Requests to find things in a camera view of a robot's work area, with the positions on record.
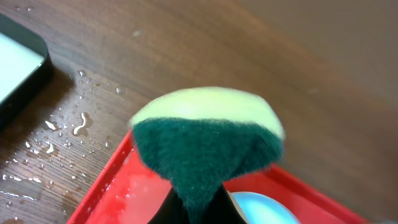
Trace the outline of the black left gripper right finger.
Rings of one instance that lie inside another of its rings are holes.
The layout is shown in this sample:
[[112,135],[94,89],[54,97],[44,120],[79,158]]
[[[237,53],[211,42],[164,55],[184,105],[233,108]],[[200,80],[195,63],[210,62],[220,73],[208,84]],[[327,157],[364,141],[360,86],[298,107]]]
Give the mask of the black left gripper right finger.
[[246,224],[228,191],[221,186],[205,211],[205,224]]

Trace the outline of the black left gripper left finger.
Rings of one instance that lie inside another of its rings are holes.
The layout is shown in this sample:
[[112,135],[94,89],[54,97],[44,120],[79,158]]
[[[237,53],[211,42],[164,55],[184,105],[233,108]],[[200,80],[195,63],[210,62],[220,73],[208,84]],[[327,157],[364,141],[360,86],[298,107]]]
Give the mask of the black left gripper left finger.
[[183,202],[173,188],[148,224],[190,224]]

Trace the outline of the light blue plate front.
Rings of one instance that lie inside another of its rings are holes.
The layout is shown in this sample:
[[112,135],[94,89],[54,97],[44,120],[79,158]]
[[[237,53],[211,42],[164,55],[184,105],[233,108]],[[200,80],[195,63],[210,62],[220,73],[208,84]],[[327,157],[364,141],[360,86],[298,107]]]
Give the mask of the light blue plate front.
[[289,209],[273,198],[255,192],[233,192],[229,195],[248,224],[300,224]]

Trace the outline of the green and yellow sponge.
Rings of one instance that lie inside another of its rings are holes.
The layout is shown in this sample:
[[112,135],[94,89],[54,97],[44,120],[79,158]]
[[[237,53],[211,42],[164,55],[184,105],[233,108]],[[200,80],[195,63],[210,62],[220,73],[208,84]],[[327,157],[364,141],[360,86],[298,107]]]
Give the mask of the green and yellow sponge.
[[265,99],[217,86],[160,96],[130,125],[141,161],[170,182],[190,223],[205,223],[205,211],[226,181],[279,160],[285,140]]

